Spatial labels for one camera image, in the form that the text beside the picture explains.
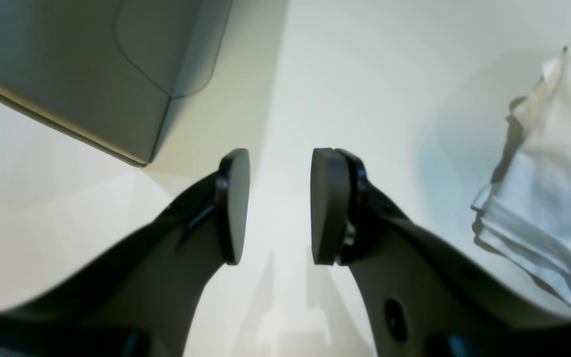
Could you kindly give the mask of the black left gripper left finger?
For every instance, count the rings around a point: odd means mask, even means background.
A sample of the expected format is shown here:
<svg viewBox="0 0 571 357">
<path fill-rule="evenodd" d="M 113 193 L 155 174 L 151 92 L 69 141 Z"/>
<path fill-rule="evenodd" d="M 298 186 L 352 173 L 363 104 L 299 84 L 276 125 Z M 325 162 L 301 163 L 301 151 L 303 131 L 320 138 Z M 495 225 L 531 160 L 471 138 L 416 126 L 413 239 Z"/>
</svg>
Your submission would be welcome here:
<svg viewBox="0 0 571 357">
<path fill-rule="evenodd" d="M 246 149 L 45 294 L 0 312 L 0 357 L 180 357 L 209 280 L 242 257 Z"/>
</svg>

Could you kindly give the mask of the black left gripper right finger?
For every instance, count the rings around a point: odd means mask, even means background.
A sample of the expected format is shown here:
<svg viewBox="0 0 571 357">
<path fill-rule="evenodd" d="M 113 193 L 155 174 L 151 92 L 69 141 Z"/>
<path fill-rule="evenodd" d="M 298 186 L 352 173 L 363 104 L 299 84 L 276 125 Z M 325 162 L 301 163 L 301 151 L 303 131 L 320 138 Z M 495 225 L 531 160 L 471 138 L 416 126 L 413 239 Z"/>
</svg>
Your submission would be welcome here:
<svg viewBox="0 0 571 357">
<path fill-rule="evenodd" d="M 311 255 L 349 269 L 381 357 L 571 357 L 571 318 L 415 224 L 344 149 L 316 148 Z"/>
</svg>

